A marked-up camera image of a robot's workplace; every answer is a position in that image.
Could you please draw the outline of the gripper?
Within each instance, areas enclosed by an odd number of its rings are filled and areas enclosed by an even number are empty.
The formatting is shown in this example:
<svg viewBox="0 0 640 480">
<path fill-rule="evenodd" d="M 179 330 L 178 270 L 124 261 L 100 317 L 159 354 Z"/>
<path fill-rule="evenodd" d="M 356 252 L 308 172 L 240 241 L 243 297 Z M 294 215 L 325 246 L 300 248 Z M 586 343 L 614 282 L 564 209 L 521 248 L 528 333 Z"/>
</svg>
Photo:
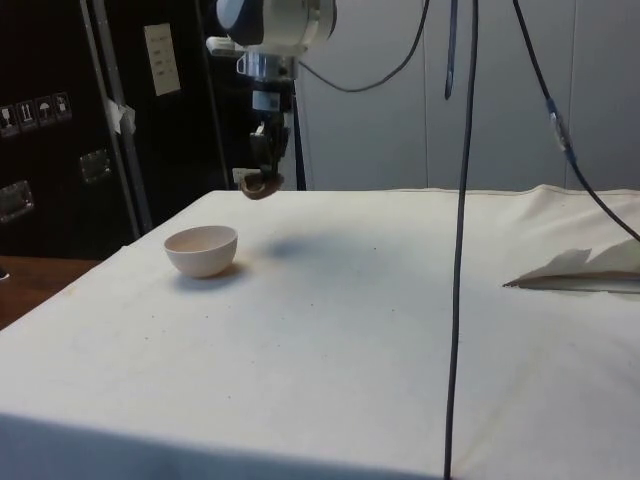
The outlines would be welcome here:
<svg viewBox="0 0 640 480">
<path fill-rule="evenodd" d="M 275 180 L 289 143 L 290 128 L 286 123 L 292 121 L 295 112 L 295 82 L 254 81 L 251 91 L 252 109 L 269 116 L 261 119 L 250 134 L 252 152 L 263 179 Z"/>
</svg>

